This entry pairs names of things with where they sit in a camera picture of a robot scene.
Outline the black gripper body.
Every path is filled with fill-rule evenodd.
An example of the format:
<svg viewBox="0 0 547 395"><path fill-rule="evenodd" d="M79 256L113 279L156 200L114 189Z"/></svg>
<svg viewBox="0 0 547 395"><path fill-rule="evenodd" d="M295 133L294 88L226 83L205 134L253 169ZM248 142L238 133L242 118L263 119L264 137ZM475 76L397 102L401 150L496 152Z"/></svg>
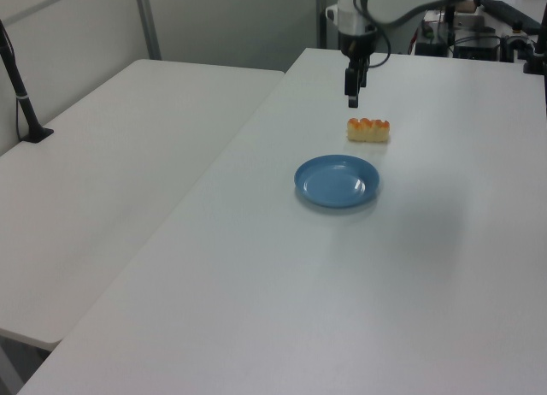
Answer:
<svg viewBox="0 0 547 395"><path fill-rule="evenodd" d="M338 46L353 68L368 68L370 57L376 49L376 31L366 32L363 35L339 32Z"/></svg>

